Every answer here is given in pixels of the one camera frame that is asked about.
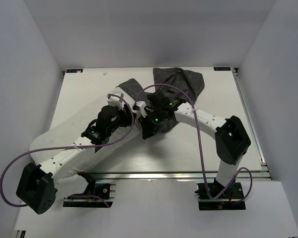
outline black label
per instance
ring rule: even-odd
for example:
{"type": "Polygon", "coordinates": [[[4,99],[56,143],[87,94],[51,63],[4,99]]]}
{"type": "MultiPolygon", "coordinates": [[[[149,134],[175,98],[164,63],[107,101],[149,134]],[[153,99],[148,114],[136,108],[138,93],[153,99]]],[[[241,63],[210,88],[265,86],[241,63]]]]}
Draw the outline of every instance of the black label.
{"type": "Polygon", "coordinates": [[[213,67],[214,71],[230,71],[230,67],[213,67]]]}
{"type": "Polygon", "coordinates": [[[83,69],[82,68],[67,69],[66,73],[83,73],[83,69]]]}

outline black cloth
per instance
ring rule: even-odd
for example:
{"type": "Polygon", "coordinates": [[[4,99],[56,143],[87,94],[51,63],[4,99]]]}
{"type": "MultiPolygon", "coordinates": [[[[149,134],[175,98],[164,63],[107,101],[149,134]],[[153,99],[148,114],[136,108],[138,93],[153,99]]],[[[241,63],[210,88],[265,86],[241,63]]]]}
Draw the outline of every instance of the black cloth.
{"type": "MultiPolygon", "coordinates": [[[[190,99],[194,103],[197,101],[198,96],[205,87],[202,74],[190,70],[183,70],[181,68],[153,68],[153,80],[155,84],[169,84],[181,89],[190,97],[190,99]]],[[[119,84],[118,87],[123,89],[134,100],[143,89],[142,86],[134,78],[119,84]]],[[[187,101],[182,93],[173,88],[168,88],[166,86],[156,86],[155,90],[161,90],[164,95],[167,96],[171,101],[176,97],[180,97],[187,101]]],[[[147,96],[150,94],[151,93],[142,93],[139,97],[139,100],[145,101],[145,103],[149,106],[150,102],[147,99],[147,96]]],[[[176,125],[177,122],[173,120],[165,120],[159,125],[159,127],[157,128],[157,132],[168,132],[176,125]]]]}

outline white wall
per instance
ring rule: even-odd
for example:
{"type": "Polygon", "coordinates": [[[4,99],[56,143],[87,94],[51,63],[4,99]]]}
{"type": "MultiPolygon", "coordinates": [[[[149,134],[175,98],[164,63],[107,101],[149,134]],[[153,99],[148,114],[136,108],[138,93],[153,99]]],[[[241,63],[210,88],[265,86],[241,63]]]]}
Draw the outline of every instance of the white wall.
{"type": "Polygon", "coordinates": [[[298,226],[298,0],[276,1],[239,72],[269,170],[298,226]]]}
{"type": "MultiPolygon", "coordinates": [[[[53,58],[22,0],[0,0],[0,175],[15,156],[47,130],[62,81],[53,58]]],[[[4,191],[13,202],[26,158],[11,167],[4,191]]],[[[18,209],[0,198],[0,238],[9,238],[18,209]]]]}
{"type": "Polygon", "coordinates": [[[238,67],[275,0],[25,0],[62,69],[238,67]]]}

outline cable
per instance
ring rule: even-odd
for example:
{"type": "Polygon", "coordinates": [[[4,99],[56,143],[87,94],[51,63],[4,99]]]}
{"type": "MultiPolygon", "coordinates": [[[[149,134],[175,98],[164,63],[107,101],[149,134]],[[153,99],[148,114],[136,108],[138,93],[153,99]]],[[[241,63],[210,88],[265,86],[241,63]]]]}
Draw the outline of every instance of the cable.
{"type": "Polygon", "coordinates": [[[202,151],[202,143],[201,143],[201,133],[200,133],[200,127],[199,127],[199,123],[198,123],[198,116],[197,116],[197,113],[196,113],[196,110],[195,107],[194,107],[194,102],[191,100],[191,98],[185,93],[183,92],[181,89],[177,88],[177,87],[174,87],[172,85],[169,85],[169,84],[165,84],[165,83],[157,83],[157,84],[153,84],[153,85],[150,85],[146,88],[144,88],[136,97],[135,99],[135,105],[136,105],[136,102],[139,100],[139,96],[145,91],[147,90],[148,88],[152,88],[152,87],[155,87],[155,86],[166,86],[166,87],[169,87],[169,88],[173,88],[177,91],[179,91],[180,93],[182,93],[188,100],[188,102],[191,104],[191,107],[193,109],[193,115],[194,115],[194,118],[195,118],[195,123],[196,123],[196,129],[197,129],[197,133],[198,133],[198,142],[199,142],[199,151],[200,151],[200,158],[201,158],[201,166],[202,166],[202,174],[203,174],[203,180],[204,180],[204,185],[205,185],[205,189],[206,189],[206,192],[207,192],[207,195],[209,197],[209,199],[218,199],[232,184],[233,182],[235,181],[238,173],[241,171],[241,170],[247,170],[249,175],[250,175],[250,187],[249,187],[249,190],[247,192],[247,194],[239,201],[237,201],[236,203],[238,202],[242,202],[244,201],[244,199],[250,194],[250,191],[252,189],[252,185],[253,185],[253,177],[252,177],[252,174],[250,172],[249,169],[245,168],[245,167],[242,167],[240,168],[239,170],[237,170],[235,176],[230,180],[230,182],[223,188],[223,190],[221,192],[219,192],[218,195],[216,195],[215,197],[212,197],[211,193],[210,193],[210,188],[209,188],[209,185],[208,185],[208,181],[207,181],[207,176],[206,176],[206,172],[205,172],[205,166],[204,166],[204,158],[203,158],[203,151],[202,151]]]}
{"type": "Polygon", "coordinates": [[[26,207],[27,205],[26,204],[14,204],[12,202],[10,202],[6,196],[4,195],[4,192],[3,192],[3,179],[4,179],[4,176],[7,172],[7,170],[10,168],[10,166],[15,162],[17,161],[18,159],[22,158],[23,156],[26,156],[26,155],[29,155],[31,153],[35,153],[35,152],[39,152],[39,151],[47,151],[47,150],[73,150],[73,149],[85,149],[85,148],[96,148],[96,147],[104,147],[104,146],[109,146],[109,145],[113,145],[113,144],[116,144],[118,143],[119,141],[123,140],[130,132],[131,130],[133,129],[133,126],[135,124],[135,118],[134,118],[134,114],[133,114],[133,111],[131,109],[131,107],[129,106],[129,104],[125,101],[125,99],[123,99],[122,97],[118,96],[118,95],[115,95],[115,94],[108,94],[108,96],[113,96],[113,97],[116,97],[116,98],[119,98],[120,100],[122,100],[128,107],[130,113],[131,113],[131,118],[132,118],[132,123],[131,123],[131,126],[129,128],[129,130],[126,132],[126,134],[124,134],[121,138],[119,138],[118,140],[115,140],[113,142],[110,142],[110,143],[107,143],[107,144],[103,144],[103,145],[80,145],[80,146],[60,146],[60,147],[48,147],[48,148],[41,148],[41,149],[36,149],[36,150],[30,150],[30,151],[27,151],[19,156],[17,156],[16,158],[14,158],[6,167],[5,169],[3,170],[2,174],[1,174],[1,177],[0,177],[0,195],[1,195],[1,198],[3,199],[3,201],[12,206],[12,207],[26,207]]]}
{"type": "Polygon", "coordinates": [[[93,197],[93,198],[96,198],[96,199],[102,201],[108,208],[110,208],[110,206],[108,205],[107,202],[105,202],[104,199],[102,199],[101,197],[96,196],[96,195],[76,194],[76,195],[71,195],[71,196],[69,196],[69,197],[71,197],[71,198],[88,198],[88,197],[93,197]]]}

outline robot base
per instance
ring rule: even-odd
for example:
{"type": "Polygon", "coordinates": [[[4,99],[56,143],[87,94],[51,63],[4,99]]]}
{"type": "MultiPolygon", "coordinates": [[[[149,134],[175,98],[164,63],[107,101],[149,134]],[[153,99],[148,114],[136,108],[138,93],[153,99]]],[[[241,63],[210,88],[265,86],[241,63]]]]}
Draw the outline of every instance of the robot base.
{"type": "MultiPolygon", "coordinates": [[[[242,186],[236,182],[226,191],[219,199],[209,199],[204,183],[198,183],[198,190],[195,191],[199,195],[199,210],[214,211],[214,210],[246,210],[245,202],[236,203],[236,201],[244,197],[242,186]]],[[[213,187],[213,183],[208,183],[209,187],[213,187]]]]}

